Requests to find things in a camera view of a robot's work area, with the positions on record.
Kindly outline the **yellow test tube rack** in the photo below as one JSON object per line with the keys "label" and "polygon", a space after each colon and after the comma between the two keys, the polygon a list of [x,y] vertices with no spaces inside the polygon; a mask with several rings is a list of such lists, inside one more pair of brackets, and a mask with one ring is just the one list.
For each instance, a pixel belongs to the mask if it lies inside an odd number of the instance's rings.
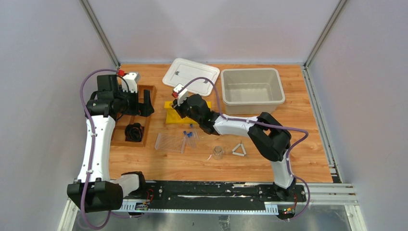
{"label": "yellow test tube rack", "polygon": [[164,108],[166,109],[166,124],[197,124],[189,117],[181,118],[176,110],[172,107],[172,101],[165,101]]}

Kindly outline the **beige plastic bin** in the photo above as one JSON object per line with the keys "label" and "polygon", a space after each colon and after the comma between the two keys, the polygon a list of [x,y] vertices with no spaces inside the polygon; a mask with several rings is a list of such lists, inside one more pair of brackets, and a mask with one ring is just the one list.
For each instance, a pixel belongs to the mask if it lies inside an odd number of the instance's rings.
{"label": "beige plastic bin", "polygon": [[286,100],[275,68],[225,69],[221,72],[221,85],[228,115],[272,113]]}

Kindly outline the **wooden compartment tray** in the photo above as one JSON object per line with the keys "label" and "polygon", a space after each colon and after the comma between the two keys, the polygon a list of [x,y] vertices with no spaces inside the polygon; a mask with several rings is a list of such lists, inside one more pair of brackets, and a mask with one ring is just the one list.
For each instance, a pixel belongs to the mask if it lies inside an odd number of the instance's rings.
{"label": "wooden compartment tray", "polygon": [[[143,103],[143,90],[149,90],[152,105],[156,96],[154,85],[139,85],[139,103]],[[119,121],[114,128],[111,146],[145,147],[152,115],[142,117],[140,115],[118,116]]]}

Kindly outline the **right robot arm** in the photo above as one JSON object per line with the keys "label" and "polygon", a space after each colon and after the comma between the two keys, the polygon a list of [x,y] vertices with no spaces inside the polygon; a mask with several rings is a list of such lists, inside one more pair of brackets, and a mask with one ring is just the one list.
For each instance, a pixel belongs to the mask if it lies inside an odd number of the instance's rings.
{"label": "right robot arm", "polygon": [[209,135],[236,135],[251,139],[260,154],[270,161],[274,174],[273,193],[281,201],[294,198],[296,180],[289,171],[287,152],[291,134],[269,113],[259,116],[236,117],[212,111],[199,95],[188,96],[183,102],[175,99],[172,108],[181,118],[198,123]]}

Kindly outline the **small clear glass jar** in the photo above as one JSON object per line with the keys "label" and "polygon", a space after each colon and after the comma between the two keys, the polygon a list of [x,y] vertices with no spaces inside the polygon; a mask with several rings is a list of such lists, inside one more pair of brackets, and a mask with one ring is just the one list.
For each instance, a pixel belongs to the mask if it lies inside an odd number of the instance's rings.
{"label": "small clear glass jar", "polygon": [[213,159],[220,160],[220,159],[222,159],[223,155],[224,155],[224,150],[222,149],[221,146],[216,146],[213,149],[213,154],[212,154]]}

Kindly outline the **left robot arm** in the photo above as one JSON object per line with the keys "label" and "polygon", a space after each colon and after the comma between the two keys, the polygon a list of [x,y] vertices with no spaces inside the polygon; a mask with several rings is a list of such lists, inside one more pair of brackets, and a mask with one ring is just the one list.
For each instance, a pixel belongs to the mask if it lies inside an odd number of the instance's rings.
{"label": "left robot arm", "polygon": [[84,212],[118,210],[124,197],[147,194],[140,171],[123,173],[111,181],[109,154],[118,115],[148,117],[154,113],[150,91],[139,102],[138,72],[97,76],[97,90],[84,103],[87,141],[77,182],[67,186],[68,197]]}

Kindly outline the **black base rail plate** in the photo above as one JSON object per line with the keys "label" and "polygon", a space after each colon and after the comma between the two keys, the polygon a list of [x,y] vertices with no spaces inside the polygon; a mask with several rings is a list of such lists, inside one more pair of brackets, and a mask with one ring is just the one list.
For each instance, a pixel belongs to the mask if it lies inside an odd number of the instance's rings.
{"label": "black base rail plate", "polygon": [[306,201],[306,191],[299,184],[285,195],[273,183],[158,180],[126,196],[120,209],[129,213],[292,215]]}

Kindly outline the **white plastic bin lid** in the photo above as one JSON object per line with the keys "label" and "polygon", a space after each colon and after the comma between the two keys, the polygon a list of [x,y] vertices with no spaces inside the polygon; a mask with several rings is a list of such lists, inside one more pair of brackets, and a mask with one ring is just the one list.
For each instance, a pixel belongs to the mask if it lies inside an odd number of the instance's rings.
{"label": "white plastic bin lid", "polygon": [[[185,85],[197,77],[205,77],[215,84],[219,74],[220,69],[217,67],[176,58],[164,75],[162,82],[166,86],[175,87],[177,84]],[[213,85],[207,80],[199,79],[191,83],[187,90],[207,97],[211,94]]]}

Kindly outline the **clear well plate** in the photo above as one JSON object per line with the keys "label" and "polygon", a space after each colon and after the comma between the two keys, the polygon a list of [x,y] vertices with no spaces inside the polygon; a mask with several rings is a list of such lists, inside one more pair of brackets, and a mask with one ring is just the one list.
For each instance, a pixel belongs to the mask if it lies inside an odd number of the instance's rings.
{"label": "clear well plate", "polygon": [[159,133],[154,145],[155,150],[173,153],[184,153],[186,140],[182,136]]}

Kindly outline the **white clay triangle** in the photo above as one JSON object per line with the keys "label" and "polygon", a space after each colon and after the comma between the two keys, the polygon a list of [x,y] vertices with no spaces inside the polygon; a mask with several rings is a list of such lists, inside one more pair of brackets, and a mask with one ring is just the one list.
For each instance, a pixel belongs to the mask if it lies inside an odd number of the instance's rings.
{"label": "white clay triangle", "polygon": [[245,147],[242,143],[237,144],[233,149],[232,149],[232,154],[236,156],[246,156],[246,150]]}

